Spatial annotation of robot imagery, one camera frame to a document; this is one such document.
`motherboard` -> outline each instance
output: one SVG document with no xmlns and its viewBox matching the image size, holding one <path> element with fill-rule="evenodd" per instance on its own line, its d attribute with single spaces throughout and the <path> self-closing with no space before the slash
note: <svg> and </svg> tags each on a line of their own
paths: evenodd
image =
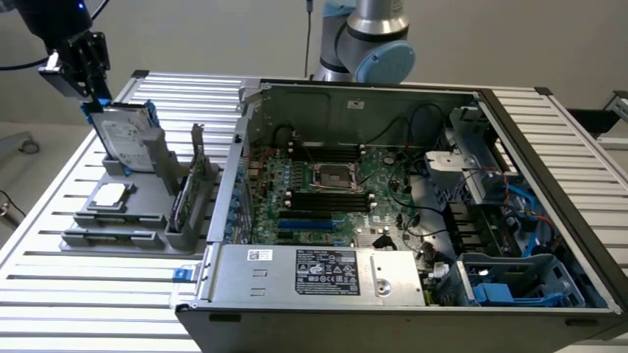
<svg viewBox="0 0 628 353">
<path fill-rule="evenodd" d="M 255 186 L 252 243 L 404 246 L 415 215 L 401 205 L 413 204 L 400 168 L 404 152 L 316 147 L 255 152 L 248 167 Z"/>
</svg>

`floor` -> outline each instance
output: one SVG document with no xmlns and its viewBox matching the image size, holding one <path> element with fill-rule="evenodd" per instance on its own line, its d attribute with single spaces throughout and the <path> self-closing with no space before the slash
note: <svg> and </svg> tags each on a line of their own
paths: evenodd
<svg viewBox="0 0 628 353">
<path fill-rule="evenodd" d="M 0 138 L 24 130 L 33 134 L 40 151 L 37 154 L 23 154 L 16 146 L 15 151 L 0 155 L 0 190 L 28 212 L 91 128 L 87 125 L 0 123 Z M 12 229 L 0 224 L 0 247 L 12 233 Z"/>
</svg>

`small white component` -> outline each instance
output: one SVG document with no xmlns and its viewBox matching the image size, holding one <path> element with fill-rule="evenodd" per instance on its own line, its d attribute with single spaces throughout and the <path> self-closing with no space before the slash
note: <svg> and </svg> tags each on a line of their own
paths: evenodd
<svg viewBox="0 0 628 353">
<path fill-rule="evenodd" d="M 127 187 L 124 186 L 124 184 L 104 184 L 100 187 L 99 192 L 96 193 L 96 196 L 93 198 L 96 205 L 113 206 L 117 202 L 120 202 L 125 190 Z"/>
<path fill-rule="evenodd" d="M 272 261 L 273 250 L 269 249 L 251 249 L 247 253 L 248 261 Z"/>
</svg>

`white wall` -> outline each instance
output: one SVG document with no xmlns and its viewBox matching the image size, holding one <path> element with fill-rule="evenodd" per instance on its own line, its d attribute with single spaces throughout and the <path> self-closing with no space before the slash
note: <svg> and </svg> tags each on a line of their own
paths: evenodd
<svg viewBox="0 0 628 353">
<path fill-rule="evenodd" d="M 571 107 L 628 89 L 625 0 L 407 0 L 419 61 L 409 80 L 548 86 Z M 88 0 L 91 8 L 99 0 Z M 321 0 L 315 0 L 311 71 Z M 108 37 L 116 93 L 137 68 L 223 74 L 303 73 L 304 0 L 112 0 L 95 30 Z M 0 65 L 39 59 L 16 12 L 0 14 Z M 83 124 L 76 102 L 35 70 L 0 72 L 0 121 Z"/>
</svg>

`slotted metal surface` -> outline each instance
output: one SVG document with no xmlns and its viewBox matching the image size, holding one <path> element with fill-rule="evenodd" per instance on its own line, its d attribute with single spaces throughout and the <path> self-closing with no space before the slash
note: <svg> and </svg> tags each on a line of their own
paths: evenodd
<svg viewBox="0 0 628 353">
<path fill-rule="evenodd" d="M 225 162 L 240 117 L 235 113 L 239 86 L 237 78 L 151 73 L 145 79 L 129 81 L 121 100 L 153 101 L 169 149 L 181 160 L 192 158 L 192 124 L 204 124 L 205 151 L 220 164 Z M 529 125 L 527 134 L 535 149 L 553 163 L 552 172 L 565 189 L 600 191 L 595 195 L 597 201 L 581 194 L 584 191 L 572 196 L 592 221 L 597 213 L 628 212 L 623 197 L 617 196 L 619 183 L 596 164 L 576 134 L 565 130 L 553 135 L 551 130 L 535 127 L 569 129 L 552 106 L 528 88 L 499 88 L 496 93 L 511 104 L 507 108 L 517 123 Z M 557 136 L 564 144 L 553 143 Z M 0 352 L 199 351 L 169 309 L 172 271 L 195 263 L 195 259 L 59 251 L 60 232 L 72 226 L 71 215 L 81 208 L 104 173 L 103 154 L 103 146 L 91 133 L 0 251 Z M 560 164 L 563 157 L 577 158 L 579 167 Z M 624 226 L 621 218 L 608 217 L 619 227 Z M 617 261 L 627 265 L 623 228 L 597 227 L 596 233 Z M 180 286 L 184 299 L 193 290 L 193 285 Z M 564 351 L 620 352 L 608 344 L 627 341 L 623 336 L 605 346 L 572 346 Z"/>
<path fill-rule="evenodd" d="M 537 93 L 496 91 L 507 111 L 587 223 L 623 268 L 628 268 L 628 180 L 592 145 L 557 102 Z M 503 146 L 499 149 L 511 167 Z"/>
<path fill-rule="evenodd" d="M 223 165 L 240 114 L 240 79 L 151 74 L 132 79 L 119 100 L 156 107 L 165 140 L 192 159 L 192 124 L 204 125 L 205 152 Z M 173 269 L 188 258 L 60 252 L 61 231 L 104 173 L 104 148 L 91 133 L 7 247 L 0 268 L 0 352 L 197 352 L 169 309 Z M 195 286 L 179 288 L 183 299 Z"/>
</svg>

